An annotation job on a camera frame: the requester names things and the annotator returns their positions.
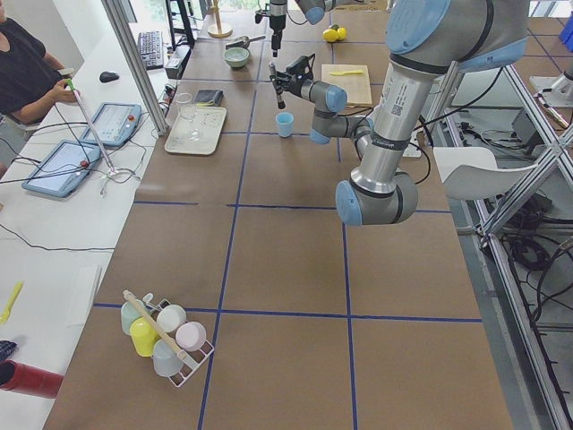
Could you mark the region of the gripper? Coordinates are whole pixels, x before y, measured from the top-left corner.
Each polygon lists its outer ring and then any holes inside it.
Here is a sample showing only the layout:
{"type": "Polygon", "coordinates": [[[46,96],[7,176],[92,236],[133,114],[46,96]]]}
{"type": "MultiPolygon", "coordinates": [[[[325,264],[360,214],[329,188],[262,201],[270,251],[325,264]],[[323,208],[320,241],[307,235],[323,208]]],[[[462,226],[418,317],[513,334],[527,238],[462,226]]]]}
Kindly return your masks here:
{"type": "Polygon", "coordinates": [[[313,65],[315,54],[299,56],[293,63],[286,67],[284,72],[277,69],[277,77],[283,92],[287,91],[294,95],[302,94],[302,87],[305,82],[312,82],[313,65]]]}
{"type": "Polygon", "coordinates": [[[283,30],[286,28],[287,0],[270,0],[264,8],[255,11],[255,22],[260,23],[263,18],[269,19],[269,27],[272,30],[271,52],[273,57],[278,56],[281,49],[283,30]]]}

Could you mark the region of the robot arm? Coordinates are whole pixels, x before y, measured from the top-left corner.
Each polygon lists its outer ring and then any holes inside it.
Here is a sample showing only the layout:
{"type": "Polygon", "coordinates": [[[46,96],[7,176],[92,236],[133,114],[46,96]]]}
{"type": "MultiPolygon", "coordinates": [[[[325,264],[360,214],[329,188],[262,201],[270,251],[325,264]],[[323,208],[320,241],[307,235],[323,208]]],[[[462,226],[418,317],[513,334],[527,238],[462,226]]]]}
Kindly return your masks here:
{"type": "MultiPolygon", "coordinates": [[[[352,4],[352,1],[336,0],[301,0],[296,1],[299,9],[303,12],[305,19],[312,25],[320,22],[326,12],[338,6],[352,4]]],[[[269,27],[272,30],[271,52],[276,58],[281,49],[283,31],[287,25],[287,0],[267,1],[262,8],[255,11],[255,22],[260,23],[263,18],[269,19],[269,27]]]]}
{"type": "Polygon", "coordinates": [[[284,72],[270,67],[277,94],[289,92],[314,105],[310,138],[326,144],[347,137],[362,149],[361,163],[338,183],[336,206],[350,226],[399,223],[415,211],[415,182],[398,168],[433,81],[452,63],[463,72],[511,65],[526,50],[527,1],[400,1],[386,28],[389,88],[371,118],[342,116],[347,95],[315,81],[310,58],[284,72]]]}

